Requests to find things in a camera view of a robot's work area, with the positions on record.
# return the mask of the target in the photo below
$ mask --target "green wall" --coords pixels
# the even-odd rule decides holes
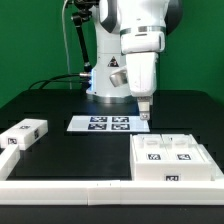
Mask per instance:
[[[63,0],[0,0],[0,107],[41,79],[66,74],[62,35]],[[223,0],[183,0],[184,17],[167,37],[160,57],[159,89],[202,90],[224,104]],[[72,72],[82,71],[80,48],[70,16],[66,24]],[[96,62],[92,23],[84,24],[92,64]],[[68,88],[52,84],[51,88]]]

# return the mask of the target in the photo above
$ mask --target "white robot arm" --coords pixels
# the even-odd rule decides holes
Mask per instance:
[[[169,0],[117,0],[117,27],[126,66],[113,71],[111,80],[116,85],[117,78],[127,70],[131,95],[137,97],[141,119],[150,118],[150,102],[156,90],[157,53],[165,49],[164,19],[168,4]],[[107,18],[108,6],[108,0],[100,1],[101,20]]]
[[[99,99],[124,99],[131,94],[138,100],[140,118],[149,120],[152,95],[156,90],[156,61],[158,53],[165,49],[165,16],[169,3],[172,2],[171,8],[175,8],[180,0],[75,2],[94,5],[91,11],[98,52],[97,64],[92,69],[92,86],[87,94]]]

